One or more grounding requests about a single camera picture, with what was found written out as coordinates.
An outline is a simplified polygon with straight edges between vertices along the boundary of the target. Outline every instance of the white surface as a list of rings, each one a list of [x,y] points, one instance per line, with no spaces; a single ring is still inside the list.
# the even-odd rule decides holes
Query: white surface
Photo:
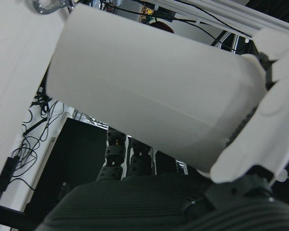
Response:
[[[239,32],[218,22],[211,16],[201,12],[195,7],[179,3],[173,0],[147,0],[148,2],[158,4],[166,9],[181,13],[185,16],[198,17],[200,21],[209,25],[218,27],[223,30],[230,31],[234,34],[246,37]],[[236,29],[239,29],[251,36],[256,34],[262,28],[272,28],[280,31],[289,32],[289,23],[268,16],[264,13],[242,6],[230,0],[184,0],[191,4],[195,4],[202,9],[213,13],[219,19],[228,23]]]
[[[30,1],[0,1],[0,173],[64,25]]]
[[[289,53],[272,64],[272,81],[275,82],[285,77],[289,77]]]
[[[93,30],[78,24],[83,20],[104,23]],[[264,71],[253,59],[86,6],[66,24],[47,89],[202,171],[266,93]]]
[[[254,35],[253,40],[257,50],[269,60],[278,60],[289,52],[289,33],[265,28]]]
[[[61,113],[63,109],[63,104],[61,102],[59,102],[54,111],[53,111],[53,117],[52,119],[56,118],[56,115]],[[30,110],[33,113],[33,119],[29,124],[26,124],[27,127],[31,127],[32,125],[36,124],[38,121],[40,121],[40,107],[39,106],[33,106],[30,108]],[[71,107],[66,107],[65,106],[65,111],[67,113],[73,113],[73,108]],[[48,138],[46,141],[44,142],[40,142],[40,146],[39,148],[36,150],[36,153],[38,155],[37,161],[36,163],[33,165],[32,168],[30,168],[30,170],[28,172],[26,172],[24,175],[21,176],[22,179],[24,179],[29,185],[31,185],[33,188],[36,187],[37,182],[39,181],[39,177],[40,174],[38,174],[38,171],[41,172],[42,169],[40,169],[41,163],[46,162],[47,160],[45,160],[44,156],[45,153],[48,149],[48,147],[51,145],[52,141],[54,139],[56,139],[56,137],[58,136],[62,125],[64,124],[65,120],[66,120],[66,116],[63,117],[65,114],[61,115],[58,119],[56,119],[50,126],[49,126],[49,133],[48,133]],[[29,121],[30,120],[30,113],[27,111],[26,113],[26,117],[24,119],[24,121]],[[32,130],[29,135],[33,136],[33,137],[37,137],[39,138],[42,131],[45,128],[46,123],[41,124],[40,126],[38,126],[37,128],[35,128],[34,130]],[[11,148],[11,150],[8,152],[8,156],[11,156],[13,150],[15,150],[16,148],[19,147],[20,143],[22,142],[22,134],[25,131],[25,128],[23,126],[20,126],[20,124],[18,125],[19,131],[17,133],[16,139],[14,141],[14,144]],[[30,142],[30,144],[32,146],[34,146],[34,144],[36,143],[35,140],[31,140],[32,142]],[[21,174],[22,172],[26,171],[27,168],[30,166],[31,164],[28,164],[26,167],[18,170],[15,172],[14,175],[18,175]],[[2,198],[0,200],[0,205],[8,207],[8,208],[12,208],[18,211],[23,211],[26,205],[26,202],[29,202],[28,199],[31,198],[32,195],[32,191],[28,188],[27,185],[25,185],[25,183],[23,183],[20,180],[16,180],[13,181],[8,187],[7,190],[3,193]],[[2,226],[0,225],[0,231],[8,231],[10,230],[9,227],[6,226]]]
[[[280,176],[289,161],[289,78],[277,82],[234,142],[219,156],[211,179],[231,182],[260,165]]]

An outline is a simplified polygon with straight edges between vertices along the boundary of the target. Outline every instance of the white plastic cover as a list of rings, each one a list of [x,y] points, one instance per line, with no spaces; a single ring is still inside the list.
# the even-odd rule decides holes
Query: white plastic cover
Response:
[[[81,4],[58,42],[47,90],[204,172],[266,93],[253,59]]]
[[[289,161],[289,77],[277,82],[249,123],[213,165],[214,182],[233,181],[252,166],[280,176]]]

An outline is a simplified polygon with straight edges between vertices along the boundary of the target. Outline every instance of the white panel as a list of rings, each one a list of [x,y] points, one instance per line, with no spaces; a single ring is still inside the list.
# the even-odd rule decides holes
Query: white panel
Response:
[[[0,172],[67,16],[39,15],[30,4],[0,1]]]
[[[83,20],[96,23],[79,25]],[[264,71],[252,58],[85,6],[66,24],[47,87],[51,96],[203,171],[266,93]]]
[[[289,77],[278,81],[211,169],[214,182],[233,181],[260,165],[280,176],[289,161]]]

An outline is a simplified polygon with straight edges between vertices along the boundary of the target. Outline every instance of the black wire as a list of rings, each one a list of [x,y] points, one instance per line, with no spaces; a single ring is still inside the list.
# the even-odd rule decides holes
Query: black wire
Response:
[[[208,31],[206,31],[205,29],[195,25],[195,24],[192,24],[190,22],[196,22],[196,20],[189,20],[189,19],[179,19],[179,18],[172,18],[172,17],[161,17],[161,16],[158,16],[158,15],[154,15],[154,14],[146,14],[146,13],[138,13],[138,12],[134,12],[134,11],[129,11],[129,10],[126,10],[126,9],[123,9],[123,8],[120,8],[120,7],[117,7],[117,6],[113,6],[111,5],[112,7],[114,7],[115,9],[118,9],[118,10],[121,10],[121,11],[125,11],[125,12],[129,12],[129,13],[133,13],[133,14],[138,14],[138,15],[144,15],[144,16],[151,16],[151,17],[155,17],[155,18],[161,18],[161,19],[172,19],[172,20],[177,20],[177,21],[180,21],[180,22],[184,22],[184,23],[187,23],[191,26],[194,26],[194,27],[197,27],[199,28],[200,30],[202,30],[203,32],[205,32],[207,35],[209,35],[212,39],[214,39],[215,42],[218,42],[218,43],[221,43],[223,46],[225,46],[226,48],[230,49],[231,51],[236,51],[237,54],[243,54],[243,53],[240,53],[238,50],[235,50],[227,45],[225,45],[223,42],[219,41],[217,38],[215,38],[212,34],[210,34]]]
[[[212,39],[214,39],[215,42],[221,43],[224,47],[226,47],[226,48],[228,48],[228,49],[230,49],[230,50],[232,50],[232,51],[236,51],[237,54],[243,54],[243,53],[239,52],[238,50],[233,49],[233,48],[225,45],[223,42],[221,42],[221,41],[219,41],[218,39],[216,39],[212,34],[210,34],[210,33],[209,33],[208,31],[206,31],[205,29],[203,29],[203,28],[201,28],[201,27],[199,27],[199,26],[197,26],[197,25],[195,25],[195,24],[189,23],[189,22],[185,22],[185,23],[187,23],[187,24],[189,24],[189,25],[191,25],[191,26],[194,26],[194,27],[199,28],[199,29],[202,30],[204,33],[206,33],[207,35],[209,35]]]
[[[102,1],[102,3],[104,3],[105,5],[110,5],[111,7],[118,9],[118,10],[121,10],[121,11],[133,13],[133,14],[138,14],[138,15],[142,15],[142,16],[150,16],[150,17],[154,17],[154,18],[168,19],[168,20],[174,20],[174,21],[180,21],[180,22],[191,22],[191,23],[197,22],[197,20],[191,20],[191,19],[183,19],[183,18],[176,18],[176,17],[160,16],[160,15],[155,15],[155,14],[139,13],[139,12],[123,9],[123,8],[117,7],[115,5],[111,5],[110,3],[105,2],[105,1]]]
[[[30,118],[30,120],[29,120],[28,122],[24,122],[24,124],[30,123],[30,122],[32,121],[32,118],[33,118],[33,114],[32,114],[32,112],[30,111],[30,109],[28,109],[28,111],[30,112],[31,118]]]
[[[65,110],[65,105],[63,104],[62,106],[62,111],[57,114],[55,116],[55,118],[53,118],[53,114],[54,114],[54,110],[57,106],[59,102],[58,101],[55,101],[51,107],[48,108],[48,112],[47,112],[47,124],[42,132],[42,134],[40,135],[39,138],[36,138],[36,137],[33,137],[33,136],[27,136],[25,135],[24,136],[24,139],[21,143],[21,146],[17,149],[15,149],[13,152],[12,152],[12,157],[14,156],[14,154],[17,152],[17,155],[19,157],[19,167],[16,168],[15,171],[23,168],[24,166],[32,163],[24,172],[22,172],[21,174],[18,174],[18,175],[13,175],[13,177],[19,177],[23,174],[25,174],[26,172],[28,172],[33,166],[34,164],[36,163],[37,161],[37,158],[38,158],[38,155],[36,153],[36,150],[40,147],[40,142],[43,142],[43,141],[46,141],[47,138],[48,138],[48,135],[49,135],[49,125],[51,123],[53,123],[57,118],[60,117],[60,115],[62,115],[64,113],[64,110]],[[34,144],[33,147],[31,147],[31,142],[29,139],[35,139],[36,140],[36,143]]]
[[[13,179],[13,180],[11,180],[10,182],[9,182],[9,184],[11,184],[13,181],[15,181],[15,180],[21,180],[22,182],[24,182],[31,190],[33,190],[33,191],[35,191],[35,189],[34,188],[32,188],[24,179],[22,179],[22,178],[15,178],[15,179]]]
[[[230,26],[229,24],[225,23],[225,22],[222,21],[221,19],[219,19],[219,18],[217,18],[216,16],[214,16],[213,14],[211,14],[211,13],[205,11],[204,9],[200,8],[199,6],[196,6],[196,5],[194,5],[194,4],[191,4],[191,3],[188,3],[188,2],[185,2],[185,1],[181,1],[181,0],[174,0],[174,1],[177,1],[177,2],[183,3],[183,4],[185,4],[185,5],[193,6],[193,7],[195,7],[196,9],[202,11],[203,13],[206,13],[207,15],[213,17],[214,19],[216,19],[216,20],[219,21],[220,23],[224,24],[225,26],[227,26],[227,27],[229,27],[229,28],[231,28],[231,29],[233,29],[233,30],[235,30],[235,31],[237,31],[237,32],[239,32],[239,33],[241,33],[242,35],[246,35],[246,36],[248,36],[248,37],[251,38],[250,35],[244,33],[244,32],[241,31],[241,30],[238,30],[238,29],[234,28],[233,26]]]

